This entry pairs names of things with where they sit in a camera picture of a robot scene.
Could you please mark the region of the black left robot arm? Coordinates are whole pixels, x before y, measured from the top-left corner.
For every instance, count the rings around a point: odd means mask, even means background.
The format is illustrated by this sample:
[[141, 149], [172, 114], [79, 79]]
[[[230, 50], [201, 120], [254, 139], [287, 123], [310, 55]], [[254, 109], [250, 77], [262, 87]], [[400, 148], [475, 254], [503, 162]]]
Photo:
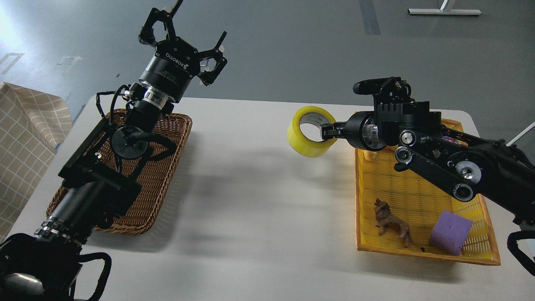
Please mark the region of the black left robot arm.
[[108, 229], [127, 214], [149, 164], [175, 162], [179, 143], [157, 130], [193, 78], [213, 84], [227, 64], [226, 32], [206, 51], [177, 36], [173, 17], [181, 4], [150, 11], [139, 41], [155, 54], [139, 81], [96, 94], [101, 120], [59, 172], [65, 197], [32, 236], [14, 234], [1, 244], [2, 301], [74, 301], [82, 265], [94, 260], [104, 265], [89, 299], [101, 299], [112, 259], [105, 252], [83, 255], [82, 246], [95, 227]]

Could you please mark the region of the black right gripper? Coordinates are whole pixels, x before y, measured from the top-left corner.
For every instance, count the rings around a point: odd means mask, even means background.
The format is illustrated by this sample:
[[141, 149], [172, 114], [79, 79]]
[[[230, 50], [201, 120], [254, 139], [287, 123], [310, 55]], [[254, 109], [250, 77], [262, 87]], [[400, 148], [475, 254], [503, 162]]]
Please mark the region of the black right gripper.
[[321, 125], [323, 140], [346, 139], [352, 147], [371, 152], [386, 148], [386, 143], [378, 134], [378, 126], [372, 112], [356, 112], [346, 122], [328, 122]]

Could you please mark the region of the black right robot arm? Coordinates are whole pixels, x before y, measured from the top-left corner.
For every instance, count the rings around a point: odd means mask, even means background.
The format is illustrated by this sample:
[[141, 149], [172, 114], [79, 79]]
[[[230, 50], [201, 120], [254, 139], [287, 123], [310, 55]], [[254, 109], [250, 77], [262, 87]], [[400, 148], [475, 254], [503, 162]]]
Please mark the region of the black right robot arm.
[[534, 166], [516, 145], [447, 128], [400, 77], [363, 80], [353, 91], [372, 95], [373, 110], [322, 124], [323, 140], [372, 152], [394, 146], [395, 171], [410, 169], [461, 202], [482, 194], [513, 213], [515, 224], [534, 225]]

